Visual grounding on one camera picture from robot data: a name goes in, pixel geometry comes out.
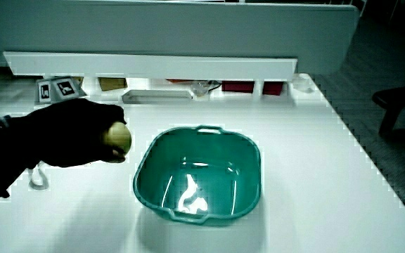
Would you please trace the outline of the person's left hand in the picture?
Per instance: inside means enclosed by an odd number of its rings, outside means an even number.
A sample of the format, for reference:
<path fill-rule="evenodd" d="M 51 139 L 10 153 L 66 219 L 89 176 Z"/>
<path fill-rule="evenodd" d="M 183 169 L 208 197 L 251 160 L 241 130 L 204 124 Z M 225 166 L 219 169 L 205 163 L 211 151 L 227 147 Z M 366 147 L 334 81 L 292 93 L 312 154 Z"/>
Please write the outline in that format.
<path fill-rule="evenodd" d="M 123 162 L 132 143 L 122 107 L 85 98 L 9 117 L 5 126 L 19 156 L 55 167 Z"/>

